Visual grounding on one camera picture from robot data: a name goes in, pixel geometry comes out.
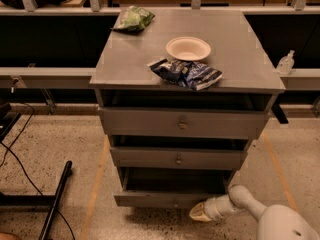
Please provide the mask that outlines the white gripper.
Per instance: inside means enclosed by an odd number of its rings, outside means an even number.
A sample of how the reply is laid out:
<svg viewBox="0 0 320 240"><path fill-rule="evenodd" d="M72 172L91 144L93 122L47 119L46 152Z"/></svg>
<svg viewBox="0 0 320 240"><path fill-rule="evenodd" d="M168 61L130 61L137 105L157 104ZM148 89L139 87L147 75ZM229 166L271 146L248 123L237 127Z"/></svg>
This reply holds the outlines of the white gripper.
<svg viewBox="0 0 320 240"><path fill-rule="evenodd" d="M223 195L209 198L204 203L198 203L190 210L189 217L195 221L209 222L241 211L242 209L238 208L228 195Z"/></svg>

